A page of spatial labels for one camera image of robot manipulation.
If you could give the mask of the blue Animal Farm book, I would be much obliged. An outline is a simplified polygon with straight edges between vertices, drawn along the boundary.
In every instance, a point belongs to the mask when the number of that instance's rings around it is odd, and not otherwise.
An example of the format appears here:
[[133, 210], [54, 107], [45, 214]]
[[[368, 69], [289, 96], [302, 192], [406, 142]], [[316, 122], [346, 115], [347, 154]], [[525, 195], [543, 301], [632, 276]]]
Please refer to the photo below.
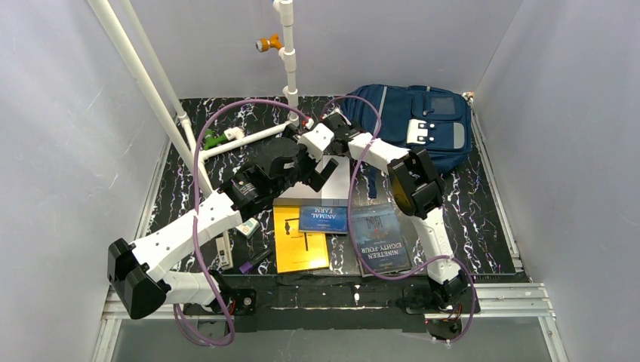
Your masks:
[[299, 230], [301, 232], [345, 235], [348, 232], [347, 208], [301, 207]]

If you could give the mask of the navy blue student backpack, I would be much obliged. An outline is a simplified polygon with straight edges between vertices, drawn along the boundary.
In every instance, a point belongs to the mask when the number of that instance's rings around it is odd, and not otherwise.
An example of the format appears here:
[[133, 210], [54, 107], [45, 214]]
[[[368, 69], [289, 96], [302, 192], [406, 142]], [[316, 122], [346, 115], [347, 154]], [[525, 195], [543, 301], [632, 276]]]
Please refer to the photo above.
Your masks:
[[471, 108], [450, 90], [370, 84], [354, 90], [340, 110], [369, 133], [376, 129], [374, 113], [380, 113], [378, 137], [402, 148], [425, 148], [440, 174], [462, 164], [472, 149]]

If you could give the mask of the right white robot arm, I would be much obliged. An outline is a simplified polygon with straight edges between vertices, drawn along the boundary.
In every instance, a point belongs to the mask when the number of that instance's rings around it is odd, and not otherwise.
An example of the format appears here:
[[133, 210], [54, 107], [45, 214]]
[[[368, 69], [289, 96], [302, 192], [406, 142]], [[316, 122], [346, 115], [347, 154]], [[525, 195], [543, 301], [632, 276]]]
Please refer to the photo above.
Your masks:
[[388, 175], [395, 205], [411, 221], [426, 257], [425, 262], [404, 274], [382, 275], [358, 250], [362, 266], [385, 281], [400, 281], [425, 272], [430, 289], [426, 299], [431, 305], [445, 308], [459, 303], [473, 291], [473, 279], [469, 269], [455, 257], [448, 239], [442, 210], [445, 186], [427, 151], [393, 146], [358, 129], [339, 111], [322, 117], [320, 124], [332, 132], [331, 145], [338, 155]]

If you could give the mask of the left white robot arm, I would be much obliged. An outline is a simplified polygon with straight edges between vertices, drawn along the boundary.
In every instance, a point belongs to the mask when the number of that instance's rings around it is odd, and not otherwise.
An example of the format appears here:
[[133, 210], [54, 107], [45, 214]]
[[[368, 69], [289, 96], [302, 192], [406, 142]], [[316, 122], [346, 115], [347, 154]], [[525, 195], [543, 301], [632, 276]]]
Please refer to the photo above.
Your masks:
[[130, 318], [137, 320], [169, 304], [226, 307], [229, 289], [204, 267], [202, 272], [173, 271], [174, 265], [229, 229], [272, 206], [296, 183], [320, 190], [337, 168], [331, 161], [322, 171], [317, 165], [333, 138], [319, 133], [277, 137], [257, 156], [206, 197], [196, 208], [157, 232], [108, 247], [107, 278]]

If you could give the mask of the white green card pack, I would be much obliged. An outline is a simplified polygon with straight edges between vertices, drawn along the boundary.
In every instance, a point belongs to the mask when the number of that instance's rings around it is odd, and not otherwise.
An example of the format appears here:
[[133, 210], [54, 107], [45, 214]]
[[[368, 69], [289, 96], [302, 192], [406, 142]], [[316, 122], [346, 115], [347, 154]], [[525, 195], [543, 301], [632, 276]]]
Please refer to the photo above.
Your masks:
[[250, 218], [235, 227], [235, 230], [245, 238], [251, 238], [260, 228], [260, 223], [255, 218]]

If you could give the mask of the yellow book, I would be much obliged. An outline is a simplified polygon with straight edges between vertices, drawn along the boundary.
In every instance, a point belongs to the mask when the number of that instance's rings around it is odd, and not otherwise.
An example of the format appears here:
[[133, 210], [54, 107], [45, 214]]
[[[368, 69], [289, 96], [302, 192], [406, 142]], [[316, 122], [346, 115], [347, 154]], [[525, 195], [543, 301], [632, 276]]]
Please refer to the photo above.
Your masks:
[[328, 268], [325, 234], [299, 230], [299, 207], [274, 206], [275, 264], [279, 274]]

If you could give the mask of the green pipe valve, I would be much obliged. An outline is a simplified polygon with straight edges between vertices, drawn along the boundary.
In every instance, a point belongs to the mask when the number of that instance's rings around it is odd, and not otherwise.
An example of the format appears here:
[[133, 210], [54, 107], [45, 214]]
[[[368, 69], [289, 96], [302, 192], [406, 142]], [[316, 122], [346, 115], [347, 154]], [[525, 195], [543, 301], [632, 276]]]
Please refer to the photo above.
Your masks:
[[227, 142], [229, 142], [229, 140], [226, 134], [222, 133], [221, 135], [217, 135], [211, 129], [207, 129], [202, 140], [202, 148], [209, 150]]

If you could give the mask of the Nineteen Eighty-Four book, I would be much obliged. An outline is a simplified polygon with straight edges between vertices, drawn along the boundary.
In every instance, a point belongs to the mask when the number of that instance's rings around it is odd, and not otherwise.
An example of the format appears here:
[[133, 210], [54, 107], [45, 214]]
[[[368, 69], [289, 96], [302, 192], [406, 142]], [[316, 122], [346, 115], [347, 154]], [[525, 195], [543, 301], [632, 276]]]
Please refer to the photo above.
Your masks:
[[352, 231], [362, 255], [359, 262], [362, 276], [376, 273], [388, 275], [413, 268], [401, 226], [390, 203], [352, 208]]

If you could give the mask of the white glue stick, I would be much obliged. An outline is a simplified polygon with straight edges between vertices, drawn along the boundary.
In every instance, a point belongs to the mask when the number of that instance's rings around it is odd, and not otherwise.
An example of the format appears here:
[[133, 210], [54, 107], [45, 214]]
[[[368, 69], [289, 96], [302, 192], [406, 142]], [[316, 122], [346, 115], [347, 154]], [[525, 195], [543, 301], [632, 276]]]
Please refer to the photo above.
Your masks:
[[228, 231], [216, 238], [218, 268], [225, 271], [233, 268], [232, 245]]

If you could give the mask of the purple black marker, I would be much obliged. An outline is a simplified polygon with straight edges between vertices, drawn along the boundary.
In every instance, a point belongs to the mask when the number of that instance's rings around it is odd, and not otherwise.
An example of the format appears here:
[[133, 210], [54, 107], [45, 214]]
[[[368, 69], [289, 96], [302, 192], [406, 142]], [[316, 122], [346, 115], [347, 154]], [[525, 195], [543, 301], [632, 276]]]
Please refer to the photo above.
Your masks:
[[259, 252], [257, 255], [249, 259], [247, 262], [242, 264], [238, 268], [238, 270], [240, 271], [241, 274], [247, 275], [250, 272], [252, 272], [255, 268], [257, 268], [262, 263], [263, 260], [268, 259], [272, 254], [273, 254], [273, 249], [265, 248], [264, 250]]

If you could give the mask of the white PVC pipe frame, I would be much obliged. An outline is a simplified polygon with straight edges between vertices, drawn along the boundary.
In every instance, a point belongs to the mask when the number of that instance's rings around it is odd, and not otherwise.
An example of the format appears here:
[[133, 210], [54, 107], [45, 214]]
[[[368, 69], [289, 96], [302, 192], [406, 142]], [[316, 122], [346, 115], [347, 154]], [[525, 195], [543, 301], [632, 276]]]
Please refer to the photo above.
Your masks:
[[202, 187], [202, 191], [209, 195], [213, 188], [211, 181], [205, 176], [205, 161], [209, 158], [237, 149], [249, 143], [262, 140], [266, 137], [273, 136], [282, 132], [289, 124], [300, 126], [302, 121], [308, 118], [303, 115], [299, 109], [299, 96], [296, 89], [291, 90], [290, 86], [295, 86], [296, 60], [295, 48], [293, 43], [293, 2], [277, 1], [274, 5], [277, 11], [281, 13], [281, 23], [285, 35], [285, 47], [282, 51], [283, 61], [288, 78], [288, 86], [283, 89], [283, 93], [288, 101], [287, 110], [289, 111], [288, 120], [258, 133], [243, 137], [239, 140], [232, 141], [225, 146], [199, 154], [199, 145], [196, 142], [195, 134], [192, 129], [191, 120], [181, 105], [181, 102], [169, 81], [168, 75], [155, 52], [152, 43], [146, 34], [136, 11], [130, 1], [121, 1], [122, 10], [125, 18], [130, 23], [135, 35], [138, 37], [142, 48], [148, 53], [152, 69], [157, 75], [160, 86], [154, 84], [149, 72], [143, 61], [140, 59], [127, 31], [123, 27], [118, 15], [113, 10], [112, 5], [108, 1], [89, 1], [88, 4], [97, 16], [102, 27], [106, 31], [115, 49], [128, 67], [130, 73], [137, 82], [139, 89], [142, 91], [148, 104], [155, 113], [160, 125], [168, 135], [169, 140], [174, 148], [178, 151], [179, 156], [191, 171], [194, 180]]

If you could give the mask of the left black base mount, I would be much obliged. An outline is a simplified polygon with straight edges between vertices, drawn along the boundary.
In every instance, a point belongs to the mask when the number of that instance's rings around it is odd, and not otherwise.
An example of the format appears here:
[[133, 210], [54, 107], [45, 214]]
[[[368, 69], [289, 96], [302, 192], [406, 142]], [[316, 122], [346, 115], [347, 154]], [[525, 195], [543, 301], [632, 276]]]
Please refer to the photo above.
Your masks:
[[[254, 315], [257, 308], [257, 291], [250, 288], [226, 288], [221, 291], [231, 316]], [[186, 304], [185, 315], [223, 315], [222, 307], [216, 299], [210, 305]]]

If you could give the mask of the aluminium rail frame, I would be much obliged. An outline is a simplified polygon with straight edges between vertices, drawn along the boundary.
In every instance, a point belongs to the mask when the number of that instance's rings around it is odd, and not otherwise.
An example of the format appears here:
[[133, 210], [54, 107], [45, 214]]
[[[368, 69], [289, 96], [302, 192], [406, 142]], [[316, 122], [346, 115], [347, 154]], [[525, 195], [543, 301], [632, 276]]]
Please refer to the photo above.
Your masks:
[[[183, 181], [183, 162], [170, 143], [155, 166], [137, 234], [158, 229], [191, 204]], [[474, 271], [477, 292], [474, 318], [522, 318], [537, 322], [553, 361], [566, 357], [545, 286], [528, 280], [510, 234], [482, 138], [470, 159], [445, 180], [463, 203], [477, 205], [450, 213], [445, 227], [455, 253]], [[393, 304], [404, 288], [426, 283], [423, 275], [397, 282], [362, 278], [352, 244], [343, 237], [328, 242], [331, 269], [278, 277], [273, 265], [255, 275], [230, 275], [228, 284], [257, 291], [254, 314], [238, 320], [240, 333], [267, 330], [399, 330], [419, 333], [439, 319], [434, 311], [407, 314]]]

